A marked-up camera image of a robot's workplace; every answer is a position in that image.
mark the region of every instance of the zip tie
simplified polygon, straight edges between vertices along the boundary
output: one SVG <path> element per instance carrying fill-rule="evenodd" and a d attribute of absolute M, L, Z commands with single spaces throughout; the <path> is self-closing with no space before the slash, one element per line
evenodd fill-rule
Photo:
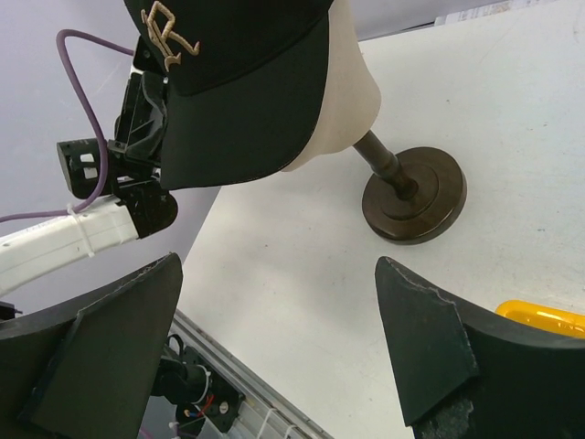
<path fill-rule="evenodd" d="M 268 413 L 266 413 L 266 417 L 264 418 L 264 422 L 262 423 L 262 427 L 260 427 L 260 431 L 258 432 L 256 439 L 262 438 L 262 434 L 264 433 L 264 429 L 266 428 L 266 424 L 268 423 L 268 418 L 271 417 L 271 413 L 273 413 L 273 412 L 276 412 L 276 409 L 274 409 L 274 408 L 269 409 Z"/>
<path fill-rule="evenodd" d="M 296 428 L 296 425 L 290 425 L 289 428 L 286 429 L 286 433 L 284 434 L 284 439 L 291 439 L 291 432 Z"/>
<path fill-rule="evenodd" d="M 73 205 L 71 203 L 69 203 L 67 205 L 67 213 L 70 217 L 73 218 L 73 220 L 75 221 L 75 223 L 78 226 L 77 228 L 80 231 L 80 235 L 81 235 L 81 238 L 83 239 L 83 243 L 85 244 L 85 250 L 87 251 L 88 256 L 91 258 L 94 257 L 95 252 L 93 251 L 93 248 L 91 247 L 90 237 L 88 236 L 85 229 L 83 228 L 83 224 L 81 224 L 80 217 L 78 216 L 77 213 L 75 213 L 75 210 L 73 210 Z"/>

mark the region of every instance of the white table surface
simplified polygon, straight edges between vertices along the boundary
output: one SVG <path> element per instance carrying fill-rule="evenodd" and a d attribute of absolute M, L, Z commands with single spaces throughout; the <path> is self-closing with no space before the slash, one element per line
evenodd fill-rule
<path fill-rule="evenodd" d="M 411 438 L 374 285 L 390 256 L 495 309 L 585 311 L 585 0 L 368 41 L 394 151 L 452 154 L 461 217 L 415 247 L 362 218 L 368 166 L 349 149 L 224 187 L 185 263 L 179 309 L 336 438 Z"/>

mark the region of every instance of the cable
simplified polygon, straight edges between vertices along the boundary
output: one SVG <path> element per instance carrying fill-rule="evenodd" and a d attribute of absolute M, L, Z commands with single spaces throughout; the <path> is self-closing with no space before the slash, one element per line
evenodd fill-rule
<path fill-rule="evenodd" d="M 209 370 L 207 370 L 207 368 L 205 366 L 202 366 L 200 364 L 196 364 L 196 366 L 198 368 L 201 368 L 205 372 L 205 376 L 206 376 L 207 380 L 205 381 L 205 389 L 203 390 L 203 394 L 201 395 L 201 398 L 199 398 L 196 402 L 193 402 L 193 405 L 197 405 L 203 401 L 203 399 L 207 395 L 207 392 L 209 391 L 209 384 L 211 382 L 211 372 Z"/>
<path fill-rule="evenodd" d="M 81 83 L 77 74 L 75 73 L 75 69 L 73 69 L 73 64 L 71 63 L 71 59 L 69 57 L 69 53 L 67 51 L 67 46 L 65 45 L 65 39 L 67 37 L 77 37 L 81 39 L 88 40 L 92 43 L 99 44 L 100 46 L 104 46 L 105 48 L 110 48 L 117 52 L 123 53 L 124 55 L 133 55 L 133 51 L 129 48 L 123 48 L 122 46 L 118 46 L 117 44 L 111 43 L 110 41 L 106 41 L 105 39 L 101 39 L 99 37 L 95 37 L 93 35 L 87 34 L 85 32 L 81 32 L 74 29 L 63 29 L 57 33 L 57 50 L 58 54 L 61 58 L 61 62 L 63 63 L 63 67 L 65 68 L 65 72 L 71 81 L 71 85 L 73 86 L 73 90 L 77 97 L 80 99 L 81 106 L 83 107 L 83 111 L 87 114 L 88 119 L 90 120 L 91 127 L 93 128 L 93 132 L 95 133 L 96 139 L 98 141 L 98 146 L 100 148 L 100 175 L 98 177 L 98 184 L 96 185 L 95 189 L 91 193 L 90 197 L 83 201 L 78 206 L 73 208 L 75 213 L 79 213 L 85 208 L 87 208 L 93 201 L 95 201 L 103 191 L 107 177 L 108 177 L 108 149 L 107 149 L 107 142 L 103 135 L 103 131 L 101 130 L 100 123 L 98 122 L 98 118 L 95 115 L 95 112 L 91 108 L 91 104 L 88 100 L 85 91 L 81 87 Z M 31 212 L 31 213 L 18 213 L 15 215 L 8 215 L 5 217 L 0 217 L 0 223 L 8 222 L 12 220 L 28 220 L 33 218 L 51 218 L 51 217 L 64 217 L 67 216 L 68 212 L 63 210 L 50 210 L 44 212 Z"/>
<path fill-rule="evenodd" d="M 207 397 L 207 402 L 205 403 L 205 405 L 203 406 L 201 411 L 197 414 L 197 418 L 199 418 L 205 414 L 205 410 L 207 410 L 209 407 L 211 407 L 211 403 L 213 402 L 213 400 L 215 400 L 215 398 L 216 398 L 216 395 L 211 395 L 211 396 Z"/>

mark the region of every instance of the yellow object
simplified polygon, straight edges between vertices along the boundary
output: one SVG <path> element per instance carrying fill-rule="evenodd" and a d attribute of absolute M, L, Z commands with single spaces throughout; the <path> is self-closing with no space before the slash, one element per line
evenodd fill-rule
<path fill-rule="evenodd" d="M 504 302 L 495 312 L 530 327 L 537 327 L 562 336 L 585 338 L 585 316 L 530 304 L 521 300 Z"/>

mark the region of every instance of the black bracket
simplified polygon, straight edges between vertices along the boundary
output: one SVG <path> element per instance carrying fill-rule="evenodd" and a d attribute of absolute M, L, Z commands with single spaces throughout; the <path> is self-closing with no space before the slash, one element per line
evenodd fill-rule
<path fill-rule="evenodd" d="M 150 52 L 141 43 L 134 63 L 147 65 L 151 55 L 145 55 Z M 107 144 L 108 176 L 100 195 L 114 195 L 122 201 L 140 238 L 170 226 L 178 213 L 175 199 L 159 184 L 166 88 L 165 77 L 158 72 L 132 73 L 116 120 L 115 140 Z M 87 199 L 101 173 L 97 139 L 60 142 L 57 149 L 69 191 Z"/>
<path fill-rule="evenodd" d="M 177 352 L 170 348 L 173 339 L 179 345 Z M 201 433 L 204 419 L 227 433 L 244 400 L 241 392 L 177 335 L 167 339 L 151 395 L 164 396 L 176 405 L 179 437 L 181 433 Z"/>

